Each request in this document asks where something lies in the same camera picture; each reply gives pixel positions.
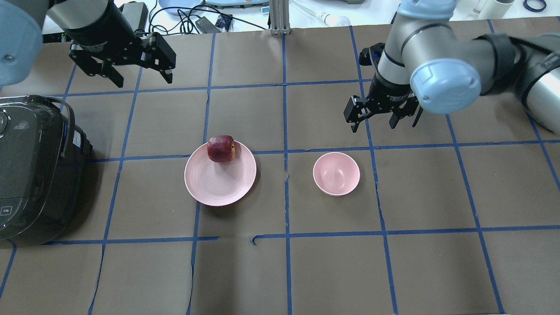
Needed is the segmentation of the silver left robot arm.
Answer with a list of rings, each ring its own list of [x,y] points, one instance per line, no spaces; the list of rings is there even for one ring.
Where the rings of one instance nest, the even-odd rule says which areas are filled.
[[[31,72],[43,44],[45,18],[71,39],[69,57],[88,76],[121,88],[117,66],[138,65],[172,83],[176,53],[162,34],[138,35],[112,0],[3,0],[0,3],[0,82],[18,84]]]

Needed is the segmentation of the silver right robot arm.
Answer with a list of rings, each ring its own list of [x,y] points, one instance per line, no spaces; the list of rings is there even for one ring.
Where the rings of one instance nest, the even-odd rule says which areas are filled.
[[[456,6],[455,0],[401,2],[387,42],[359,55],[375,72],[368,95],[350,97],[343,111],[352,132],[374,115],[391,113],[395,128],[406,116],[448,115],[480,96],[511,92],[532,119],[558,134],[559,34],[461,41],[449,25]]]

